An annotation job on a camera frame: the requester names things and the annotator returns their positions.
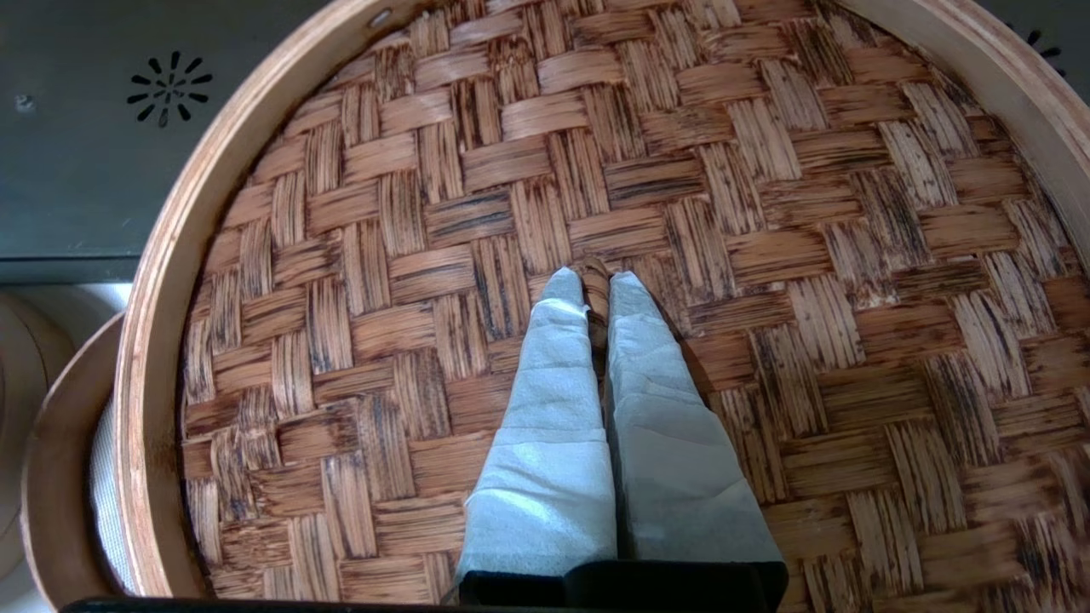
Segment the grey-wrapped left gripper left finger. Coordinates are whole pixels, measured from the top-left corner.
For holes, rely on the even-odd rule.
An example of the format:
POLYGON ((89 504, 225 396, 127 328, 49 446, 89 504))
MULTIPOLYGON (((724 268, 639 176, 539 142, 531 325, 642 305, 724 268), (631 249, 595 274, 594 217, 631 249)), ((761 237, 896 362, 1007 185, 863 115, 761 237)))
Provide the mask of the grey-wrapped left gripper left finger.
POLYGON ((508 407, 467 498, 456 579, 560 577, 617 557, 611 452, 579 275, 562 267, 532 306, 508 407))

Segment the grey-wrapped left gripper right finger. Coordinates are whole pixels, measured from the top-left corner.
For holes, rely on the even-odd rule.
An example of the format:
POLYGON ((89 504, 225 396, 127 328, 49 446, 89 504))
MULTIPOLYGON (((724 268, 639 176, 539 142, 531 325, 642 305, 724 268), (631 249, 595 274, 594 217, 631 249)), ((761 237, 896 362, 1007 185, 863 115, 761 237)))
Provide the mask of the grey-wrapped left gripper right finger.
POLYGON ((640 561, 782 564, 720 418, 634 272, 611 276, 606 373, 623 531, 640 561))

